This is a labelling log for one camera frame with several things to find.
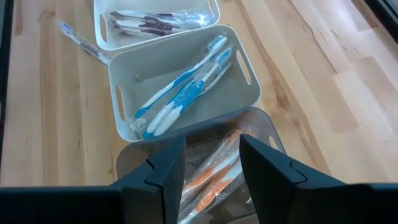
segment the toothbrush in plastic wrapper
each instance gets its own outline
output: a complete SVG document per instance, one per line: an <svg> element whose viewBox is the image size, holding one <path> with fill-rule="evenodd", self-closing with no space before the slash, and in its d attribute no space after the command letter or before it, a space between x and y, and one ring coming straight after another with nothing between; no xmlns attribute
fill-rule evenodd
<svg viewBox="0 0 398 224"><path fill-rule="evenodd" d="M135 10L120 10L110 12L111 23L123 31L131 29L137 32L155 31L158 36L174 34L187 30L206 27L213 22L213 15L210 12L162 12L150 13Z"/></svg>
<svg viewBox="0 0 398 224"><path fill-rule="evenodd" d="M163 89L159 90L154 96L152 96L141 108L137 111L135 118L140 118L144 115L157 100L162 98L166 93L170 90L176 88L181 82L190 78L199 68L201 68L207 61L209 61L212 57L214 57L227 43L228 39L223 35L218 35L215 37L208 45L205 58L197 63L194 67L182 73L178 78L169 83L167 86L163 87Z"/></svg>
<svg viewBox="0 0 398 224"><path fill-rule="evenodd" d="M58 28L62 31L62 33L69 37L74 43L79 45L85 52L90 54L91 56L97 58L101 61L105 66L109 65L111 61L111 57L109 57L105 52L95 47L85 38L83 38L79 33L73 30L68 24L62 21L57 21Z"/></svg>
<svg viewBox="0 0 398 224"><path fill-rule="evenodd" d="M195 98L203 96L208 90L213 88L220 78L225 74L225 72L230 68L232 64L228 62L224 66L220 67L216 74L214 75L209 85L205 87L205 89ZM152 138L154 137L154 131L159 127L161 121L165 119L165 117L173 110L173 107L176 103L180 102L184 96L186 96L187 91L195 84L196 80L192 78L185 86L164 106L159 113L157 113L156 117L150 122L148 128L143 134L143 138Z"/></svg>
<svg viewBox="0 0 398 224"><path fill-rule="evenodd" d="M167 117L159 124L159 127L155 130L154 136L161 135L171 127L172 124L180 117L180 115L193 103L197 96L203 91L206 81L212 76L220 73L220 70L224 69L227 61L232 55L233 47L228 47L222 53L217 56L215 64L211 70L206 73L191 89L188 90L186 97L177 103L173 110L167 115Z"/></svg>
<svg viewBox="0 0 398 224"><path fill-rule="evenodd" d="M244 130L237 129L226 138L215 153L209 157L201 165L201 168L194 173L193 177L187 181L182 190L182 203L210 181L220 170L232 164L236 158L239 157L239 138L241 134L254 135L250 129L246 128Z"/></svg>
<svg viewBox="0 0 398 224"><path fill-rule="evenodd" d="M241 160L237 159L232 167L227 166L220 171L205 187L203 192L194 200L194 208L188 215L179 221L179 224L191 223L191 221L206 209L211 203L222 194L238 176L242 174Z"/></svg>

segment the wooden surface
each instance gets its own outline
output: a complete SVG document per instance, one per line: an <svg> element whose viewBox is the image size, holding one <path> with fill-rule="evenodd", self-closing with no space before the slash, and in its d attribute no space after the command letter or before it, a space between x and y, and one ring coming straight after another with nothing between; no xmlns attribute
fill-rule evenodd
<svg viewBox="0 0 398 224"><path fill-rule="evenodd" d="M290 156L345 182L398 181L398 51L361 0L219 0ZM105 185L127 142L95 42L92 0L16 0L2 186Z"/></svg>

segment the storage bin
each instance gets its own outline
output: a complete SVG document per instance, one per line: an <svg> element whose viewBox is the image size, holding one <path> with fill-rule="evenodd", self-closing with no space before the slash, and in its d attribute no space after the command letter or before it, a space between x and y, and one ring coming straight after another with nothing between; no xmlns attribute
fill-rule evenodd
<svg viewBox="0 0 398 224"><path fill-rule="evenodd" d="M167 146L176 136L185 136L187 143L185 178L218 147L222 139L236 127L249 126L257 134L255 137L286 153L276 133L270 117L257 108L245 108L210 119L193 126L166 133L154 139L136 142L126 146L116 163L118 177L121 178L140 166L150 155ZM195 223L226 223L255 213L246 184L236 189L226 200L210 210Z"/></svg>
<svg viewBox="0 0 398 224"><path fill-rule="evenodd" d="M152 95L177 78L188 65L199 61L202 56L199 52L220 34L227 36L236 50L231 58L231 68L208 93L197 99L179 117L169 131L256 103L261 95L261 87L235 31L228 26L217 25L189 32L122 52L109 63L116 128L123 139L131 142L140 140L132 131L128 119L133 118Z"/></svg>
<svg viewBox="0 0 398 224"><path fill-rule="evenodd" d="M181 10L208 11L214 14L214 20L211 26L217 24L220 19L220 10L218 8L217 0L94 0L94 28L96 42L100 48L105 51L109 51L108 53L111 55L112 53L121 52L139 45L191 32L190 30L151 40L140 39L139 37L132 38L121 36L115 32L111 25L108 24L108 21L111 18L109 15L111 11L124 9L152 12L174 12ZM105 21L106 30L101 30L103 28L101 27L101 17ZM105 31L106 40L104 40L101 35L101 31Z"/></svg>

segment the gray plastic bin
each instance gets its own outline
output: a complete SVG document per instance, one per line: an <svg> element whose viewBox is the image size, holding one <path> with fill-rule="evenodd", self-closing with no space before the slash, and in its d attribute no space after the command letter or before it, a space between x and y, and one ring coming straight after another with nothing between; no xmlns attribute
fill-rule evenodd
<svg viewBox="0 0 398 224"><path fill-rule="evenodd" d="M226 35L237 52L240 52L241 61L247 68L251 83L249 84L246 80L244 70L238 60L239 54L234 54L231 59L231 68L217 85L194 102L169 131L256 103L261 95L261 87L243 46L232 28L214 26L178 35L122 52L110 62L109 83L116 128L123 139L131 142L140 140L131 130L128 119L134 117L136 111L159 89L177 78L189 65L193 65L192 62L199 61L202 49L219 34ZM117 88L121 94L120 101L116 93Z"/></svg>
<svg viewBox="0 0 398 224"><path fill-rule="evenodd" d="M185 136L187 143L185 178L218 147L222 139L237 126L246 125L256 132L256 138L286 154L270 117L260 109L245 108L193 126L165 133L154 139L132 143L120 153L116 163L121 178L140 166L150 155L167 146L176 136ZM250 193L246 184L236 189L226 200L200 217L195 223L228 223L255 214L252 203L247 203Z"/></svg>

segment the white plastic bin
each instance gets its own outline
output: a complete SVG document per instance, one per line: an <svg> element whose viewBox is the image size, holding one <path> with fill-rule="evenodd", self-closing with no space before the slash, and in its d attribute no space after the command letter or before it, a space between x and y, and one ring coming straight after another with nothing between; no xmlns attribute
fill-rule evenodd
<svg viewBox="0 0 398 224"><path fill-rule="evenodd" d="M189 32L122 52L110 62L108 73L116 128L123 139L139 141L128 118L133 118L136 111L152 95L184 72L193 58L199 61L202 55L198 53L220 34L226 35L236 49L236 54L231 59L231 68L209 92L197 99L179 117L169 131L256 103L261 95L261 87L235 31L228 26L217 25ZM245 77L238 55L241 55L244 64L242 66L246 67L249 78ZM118 101L117 89L120 91L121 101Z"/></svg>
<svg viewBox="0 0 398 224"><path fill-rule="evenodd" d="M129 37L119 35L115 29L108 24L111 16L109 13L115 10L140 10L152 12L173 12L181 10L189 11L208 11L214 14L213 26L220 19L220 9L217 0L94 0L94 25L96 42L100 48L107 51L110 55L122 52L123 50L138 47L158 40L164 40L169 37L192 32L192 30L181 32L178 34L158 37L151 40L142 39L140 37ZM101 35L101 17L106 23L106 40Z"/></svg>

